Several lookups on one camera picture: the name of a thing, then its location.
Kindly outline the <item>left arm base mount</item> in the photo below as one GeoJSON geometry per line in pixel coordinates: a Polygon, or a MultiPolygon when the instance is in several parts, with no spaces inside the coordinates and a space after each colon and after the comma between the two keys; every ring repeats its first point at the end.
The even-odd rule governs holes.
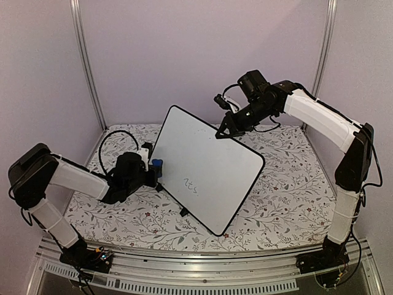
{"type": "Polygon", "coordinates": [[[102,246],[91,250],[87,248],[87,245],[80,244],[63,248],[60,262],[78,269],[109,273],[113,258],[113,252],[105,250],[102,246]]]}

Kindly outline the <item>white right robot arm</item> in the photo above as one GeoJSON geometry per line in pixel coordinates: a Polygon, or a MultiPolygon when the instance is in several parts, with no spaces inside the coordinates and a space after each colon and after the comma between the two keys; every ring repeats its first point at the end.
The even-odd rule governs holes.
{"type": "Polygon", "coordinates": [[[317,255],[320,266],[330,268],[341,258],[337,245],[344,244],[351,233],[357,219],[360,194],[366,185],[371,162],[376,160],[373,127],[350,119],[298,82],[284,80],[272,84],[258,70],[248,71],[232,86],[241,89],[248,104],[240,107],[227,96],[227,88],[214,97],[214,102],[226,112],[216,132],[217,139],[239,137],[268,117],[287,114],[325,136],[343,154],[334,172],[337,201],[325,238],[333,244],[317,255]]]}

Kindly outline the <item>blue whiteboard eraser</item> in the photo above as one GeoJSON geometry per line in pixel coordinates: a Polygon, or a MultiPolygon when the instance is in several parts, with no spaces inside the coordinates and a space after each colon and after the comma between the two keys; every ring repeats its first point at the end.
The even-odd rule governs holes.
{"type": "Polygon", "coordinates": [[[157,178],[161,178],[162,177],[162,168],[163,168],[162,159],[152,159],[151,166],[153,166],[153,169],[155,171],[157,178]]]}

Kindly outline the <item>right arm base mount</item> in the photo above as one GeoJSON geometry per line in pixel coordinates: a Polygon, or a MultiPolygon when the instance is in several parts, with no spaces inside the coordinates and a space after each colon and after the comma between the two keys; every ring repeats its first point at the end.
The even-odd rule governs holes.
{"type": "Polygon", "coordinates": [[[345,244],[325,239],[322,249],[296,256],[296,267],[301,274],[337,267],[349,262],[345,244]]]}

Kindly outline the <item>white whiteboard black frame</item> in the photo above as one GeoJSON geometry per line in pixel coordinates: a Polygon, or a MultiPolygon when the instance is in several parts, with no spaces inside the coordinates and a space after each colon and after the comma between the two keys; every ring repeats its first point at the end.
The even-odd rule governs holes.
{"type": "Polygon", "coordinates": [[[169,108],[150,162],[160,184],[216,237],[234,220],[264,166],[263,155],[176,105],[169,108]]]}

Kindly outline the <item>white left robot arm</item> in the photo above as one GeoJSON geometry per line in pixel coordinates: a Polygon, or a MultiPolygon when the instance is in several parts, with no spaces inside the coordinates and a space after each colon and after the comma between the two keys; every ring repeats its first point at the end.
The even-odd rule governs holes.
{"type": "Polygon", "coordinates": [[[136,152],[125,152],[117,157],[114,168],[102,174],[55,154],[44,143],[37,143],[9,168],[9,194],[62,247],[68,248],[70,260],[85,267],[91,262],[90,251],[78,243],[82,237],[47,194],[58,187],[104,204],[123,203],[140,187],[157,186],[163,161],[150,156],[151,148],[147,145],[136,152]]]}

